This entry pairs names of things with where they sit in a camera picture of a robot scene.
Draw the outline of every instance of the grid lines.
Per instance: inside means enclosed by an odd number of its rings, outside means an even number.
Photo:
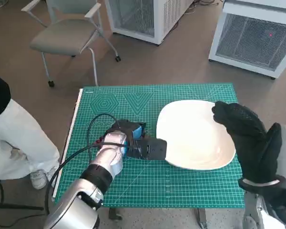
[[[231,83],[85,87],[66,156],[86,146],[88,125],[97,115],[95,113],[106,112],[106,106],[117,119],[146,122],[147,135],[155,136],[157,118],[161,109],[168,103],[185,99],[237,102]],[[110,104],[115,104],[116,101],[118,104],[113,109]],[[102,136],[113,122],[109,117],[97,119],[90,133],[91,142]],[[85,170],[88,160],[88,154],[82,153],[64,167],[56,201],[72,181]],[[166,161],[125,158],[123,171],[116,176],[106,192],[104,206],[242,208],[244,194],[237,184],[241,175],[237,158],[234,158],[229,165],[211,171],[185,170],[174,167]]]

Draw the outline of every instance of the white bowl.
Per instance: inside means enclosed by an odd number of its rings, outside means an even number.
[[[226,128],[213,120],[214,103],[181,100],[159,114],[157,138],[167,141],[166,161],[174,166],[212,170],[228,165],[235,156]]]

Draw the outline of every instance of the table leg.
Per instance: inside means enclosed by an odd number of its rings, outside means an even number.
[[[197,221],[201,229],[207,229],[208,225],[206,223],[205,208],[197,209]]]
[[[109,219],[122,220],[122,216],[116,212],[116,208],[109,208]]]

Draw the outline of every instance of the chair wheel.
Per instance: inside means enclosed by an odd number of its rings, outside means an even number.
[[[55,86],[53,81],[48,81],[48,84],[49,84],[49,87],[54,87]]]
[[[120,61],[121,61],[120,56],[117,56],[117,57],[115,58],[115,60],[116,60],[117,62],[120,62]]]

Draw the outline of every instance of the gloved hand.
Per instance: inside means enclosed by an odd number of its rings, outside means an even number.
[[[277,157],[282,146],[281,125],[266,132],[258,116],[245,106],[218,101],[214,120],[224,125],[234,142],[243,178],[255,183],[276,179]]]

